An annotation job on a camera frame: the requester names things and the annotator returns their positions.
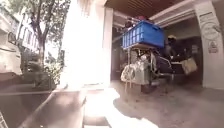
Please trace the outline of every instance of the window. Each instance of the window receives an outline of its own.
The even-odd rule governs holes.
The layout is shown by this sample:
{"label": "window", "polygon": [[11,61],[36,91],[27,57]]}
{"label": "window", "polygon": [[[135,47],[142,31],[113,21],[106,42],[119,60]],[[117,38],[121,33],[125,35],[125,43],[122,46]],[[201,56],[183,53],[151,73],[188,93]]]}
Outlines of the window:
{"label": "window", "polygon": [[31,33],[31,31],[28,30],[27,31],[27,38],[26,38],[27,44],[30,44],[31,36],[32,36],[32,33]]}

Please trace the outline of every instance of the ground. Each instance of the ground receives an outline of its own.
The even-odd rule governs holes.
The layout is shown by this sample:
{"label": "ground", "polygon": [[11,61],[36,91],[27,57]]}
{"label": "ground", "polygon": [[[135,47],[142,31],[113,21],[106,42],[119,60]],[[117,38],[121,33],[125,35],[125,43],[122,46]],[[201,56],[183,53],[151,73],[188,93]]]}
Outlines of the ground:
{"label": "ground", "polygon": [[1,93],[0,110],[9,128],[79,128],[83,112],[85,128],[223,127],[223,91],[170,85],[168,93],[163,86],[150,94],[142,94],[139,86],[125,93],[123,85],[116,81],[88,93]]}

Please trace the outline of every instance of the blue crate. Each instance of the blue crate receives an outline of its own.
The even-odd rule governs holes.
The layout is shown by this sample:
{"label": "blue crate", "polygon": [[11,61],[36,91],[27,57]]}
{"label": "blue crate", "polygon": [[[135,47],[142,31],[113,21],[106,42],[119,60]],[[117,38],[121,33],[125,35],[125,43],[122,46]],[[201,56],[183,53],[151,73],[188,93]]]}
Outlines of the blue crate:
{"label": "blue crate", "polygon": [[164,39],[164,32],[160,27],[147,21],[141,21],[123,35],[122,47],[126,49],[136,44],[146,44],[162,48]]}

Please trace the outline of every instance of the white wall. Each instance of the white wall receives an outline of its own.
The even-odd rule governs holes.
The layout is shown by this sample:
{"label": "white wall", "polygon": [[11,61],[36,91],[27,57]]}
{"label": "white wall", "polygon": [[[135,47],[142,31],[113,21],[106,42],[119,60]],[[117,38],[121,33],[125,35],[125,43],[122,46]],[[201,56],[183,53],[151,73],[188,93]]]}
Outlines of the white wall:
{"label": "white wall", "polygon": [[79,88],[84,84],[109,83],[112,17],[113,11],[96,1],[88,5],[72,1],[62,46],[65,50],[64,84]]}

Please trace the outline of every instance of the sign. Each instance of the sign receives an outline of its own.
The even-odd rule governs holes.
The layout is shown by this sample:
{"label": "sign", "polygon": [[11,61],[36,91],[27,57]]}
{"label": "sign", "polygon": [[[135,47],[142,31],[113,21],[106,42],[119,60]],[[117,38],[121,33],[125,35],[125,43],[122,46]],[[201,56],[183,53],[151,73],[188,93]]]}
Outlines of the sign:
{"label": "sign", "polygon": [[209,53],[217,53],[218,52],[218,46],[217,46],[216,42],[211,41],[208,43],[208,52]]}

